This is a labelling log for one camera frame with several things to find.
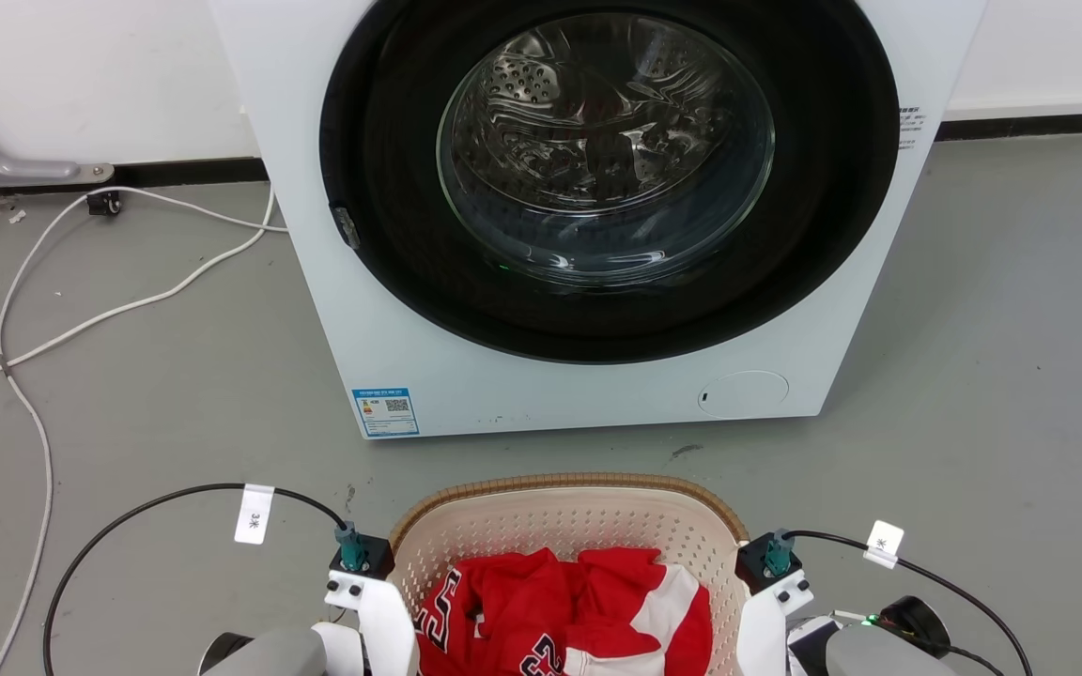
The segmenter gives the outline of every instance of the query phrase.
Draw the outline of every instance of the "white wall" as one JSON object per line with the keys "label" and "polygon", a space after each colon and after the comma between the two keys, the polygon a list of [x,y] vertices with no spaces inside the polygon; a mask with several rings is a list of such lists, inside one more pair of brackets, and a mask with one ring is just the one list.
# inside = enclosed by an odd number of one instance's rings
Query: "white wall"
{"label": "white wall", "polygon": [[1082,0],[988,0],[946,119],[1082,112]]}
{"label": "white wall", "polygon": [[[948,119],[1069,111],[1082,0],[989,0]],[[258,153],[206,0],[0,0],[0,146],[117,163]]]}

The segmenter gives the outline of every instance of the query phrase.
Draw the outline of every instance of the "gray metal leg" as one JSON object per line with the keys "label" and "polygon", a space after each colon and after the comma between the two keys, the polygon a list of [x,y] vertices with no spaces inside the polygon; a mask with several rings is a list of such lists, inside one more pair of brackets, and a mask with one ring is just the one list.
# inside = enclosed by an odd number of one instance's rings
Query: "gray metal leg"
{"label": "gray metal leg", "polygon": [[77,162],[21,160],[0,150],[0,188],[103,183],[115,173],[116,168],[108,163],[79,165]]}

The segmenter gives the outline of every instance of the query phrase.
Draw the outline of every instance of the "red clothing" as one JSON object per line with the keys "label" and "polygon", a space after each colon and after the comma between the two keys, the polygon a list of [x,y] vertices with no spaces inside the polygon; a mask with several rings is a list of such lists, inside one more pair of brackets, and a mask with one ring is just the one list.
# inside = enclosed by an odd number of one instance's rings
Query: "red clothing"
{"label": "red clothing", "polygon": [[658,549],[462,561],[417,611],[423,676],[702,676],[709,592]]}

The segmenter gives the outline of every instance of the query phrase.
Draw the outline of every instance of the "brown basket rim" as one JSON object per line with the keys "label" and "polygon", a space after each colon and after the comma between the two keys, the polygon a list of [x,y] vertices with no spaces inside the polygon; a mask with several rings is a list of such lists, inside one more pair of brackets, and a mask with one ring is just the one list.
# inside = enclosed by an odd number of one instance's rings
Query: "brown basket rim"
{"label": "brown basket rim", "polygon": [[751,539],[742,519],[737,518],[733,508],[721,498],[699,483],[678,479],[675,476],[660,474],[623,474],[615,472],[586,472],[571,474],[532,474],[528,476],[511,476],[507,479],[477,480],[475,483],[462,483],[460,487],[446,488],[433,495],[424,498],[415,506],[403,515],[391,531],[391,549],[398,552],[399,543],[409,528],[415,526],[425,514],[438,506],[463,501],[465,498],[512,493],[515,491],[532,491],[538,488],[649,488],[654,491],[670,491],[679,493],[703,503],[725,526],[729,528],[736,542]]}

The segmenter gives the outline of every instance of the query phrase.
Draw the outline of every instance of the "washing machine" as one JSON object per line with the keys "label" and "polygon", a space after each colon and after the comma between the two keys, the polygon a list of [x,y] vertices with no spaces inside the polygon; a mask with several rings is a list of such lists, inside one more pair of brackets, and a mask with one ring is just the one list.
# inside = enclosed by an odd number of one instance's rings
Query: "washing machine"
{"label": "washing machine", "polygon": [[211,5],[377,439],[816,415],[985,0]]}

